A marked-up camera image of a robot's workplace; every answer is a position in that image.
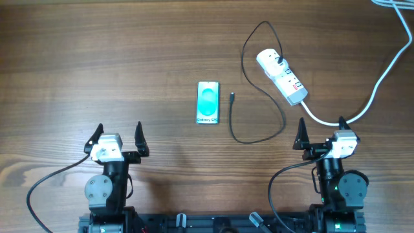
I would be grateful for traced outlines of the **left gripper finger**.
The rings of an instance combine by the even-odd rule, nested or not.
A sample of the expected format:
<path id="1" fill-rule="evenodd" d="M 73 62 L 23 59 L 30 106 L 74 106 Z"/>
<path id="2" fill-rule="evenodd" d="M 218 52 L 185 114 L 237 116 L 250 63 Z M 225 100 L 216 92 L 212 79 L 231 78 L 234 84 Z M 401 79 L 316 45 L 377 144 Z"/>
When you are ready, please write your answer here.
<path id="1" fill-rule="evenodd" d="M 149 147 L 145 140 L 141 121 L 138 121 L 135 129 L 135 146 L 137 148 L 137 152 L 141 157 L 149 156 Z"/>
<path id="2" fill-rule="evenodd" d="M 103 132 L 104 132 L 103 124 L 99 123 L 95 132 L 92 134 L 90 139 L 85 143 L 84 149 L 83 149 L 84 153 L 90 153 L 92 151 L 93 146 L 98 143 L 98 140 Z"/>

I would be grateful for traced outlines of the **white power strip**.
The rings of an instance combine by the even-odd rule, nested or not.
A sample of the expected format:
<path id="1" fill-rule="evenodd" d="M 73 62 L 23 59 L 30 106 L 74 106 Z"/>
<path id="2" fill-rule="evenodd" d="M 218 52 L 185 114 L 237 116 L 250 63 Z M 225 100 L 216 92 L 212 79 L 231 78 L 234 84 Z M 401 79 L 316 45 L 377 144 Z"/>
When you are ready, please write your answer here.
<path id="1" fill-rule="evenodd" d="M 274 49 L 265 49 L 256 56 L 256 61 L 260 64 L 264 73 L 265 66 L 268 63 L 272 61 L 281 63 L 283 60 L 286 61 L 284 58 L 281 60 L 281 56 Z M 286 74 L 284 76 L 278 76 L 276 78 L 269 77 L 266 73 L 265 74 L 272 80 L 290 105 L 300 104 L 307 96 L 308 91 L 292 72 L 290 67 L 288 67 L 285 72 Z"/>

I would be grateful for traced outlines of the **teal Galaxy smartphone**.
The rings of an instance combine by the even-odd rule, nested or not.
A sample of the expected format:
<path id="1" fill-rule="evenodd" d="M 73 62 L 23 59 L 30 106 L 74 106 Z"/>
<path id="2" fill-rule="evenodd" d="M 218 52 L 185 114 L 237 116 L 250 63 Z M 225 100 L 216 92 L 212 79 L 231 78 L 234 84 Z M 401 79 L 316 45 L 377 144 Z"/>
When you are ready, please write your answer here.
<path id="1" fill-rule="evenodd" d="M 219 123 L 219 82 L 202 81 L 197 84 L 197 124 Z"/>

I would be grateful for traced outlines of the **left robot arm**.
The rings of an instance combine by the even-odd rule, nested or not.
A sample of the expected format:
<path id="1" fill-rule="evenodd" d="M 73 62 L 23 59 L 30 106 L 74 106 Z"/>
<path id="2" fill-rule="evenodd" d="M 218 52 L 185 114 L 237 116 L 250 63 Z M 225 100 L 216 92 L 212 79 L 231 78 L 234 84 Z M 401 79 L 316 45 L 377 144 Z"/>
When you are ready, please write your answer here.
<path id="1" fill-rule="evenodd" d="M 118 133 L 105 133 L 99 124 L 84 146 L 84 153 L 103 166 L 100 175 L 91 177 L 85 185 L 85 196 L 91 213 L 79 218 L 78 232 L 127 233 L 147 232 L 147 226 L 132 206 L 126 205 L 133 191 L 127 190 L 132 183 L 129 175 L 131 164 L 140 164 L 149 156 L 142 124 L 135 129 L 135 151 L 122 151 L 123 142 Z"/>

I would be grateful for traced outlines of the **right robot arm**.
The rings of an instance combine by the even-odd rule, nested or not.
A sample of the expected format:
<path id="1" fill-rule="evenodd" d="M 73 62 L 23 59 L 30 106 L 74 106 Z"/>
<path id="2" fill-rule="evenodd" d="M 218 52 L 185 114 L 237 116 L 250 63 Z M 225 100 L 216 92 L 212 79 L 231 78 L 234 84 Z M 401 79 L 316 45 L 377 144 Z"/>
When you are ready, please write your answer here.
<path id="1" fill-rule="evenodd" d="M 364 198 L 368 177 L 357 170 L 343 169 L 342 161 L 357 148 L 360 138 L 339 118 L 339 129 L 321 143 L 311 143 L 303 118 L 292 149 L 303 152 L 302 159 L 316 166 L 312 169 L 315 191 L 322 204 L 312 204 L 308 210 L 309 232 L 365 232 Z"/>

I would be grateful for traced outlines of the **white USB charger plug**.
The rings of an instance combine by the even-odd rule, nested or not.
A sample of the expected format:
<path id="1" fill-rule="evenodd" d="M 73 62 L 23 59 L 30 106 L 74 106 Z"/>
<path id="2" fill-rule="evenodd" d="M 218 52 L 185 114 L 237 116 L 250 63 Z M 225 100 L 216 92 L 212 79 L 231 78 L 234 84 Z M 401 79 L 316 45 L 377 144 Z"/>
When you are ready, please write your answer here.
<path id="1" fill-rule="evenodd" d="M 269 77 L 276 78 L 278 76 L 284 76 L 286 74 L 286 70 L 288 69 L 289 64 L 283 60 L 281 63 L 277 61 L 272 61 L 265 66 L 265 73 Z"/>

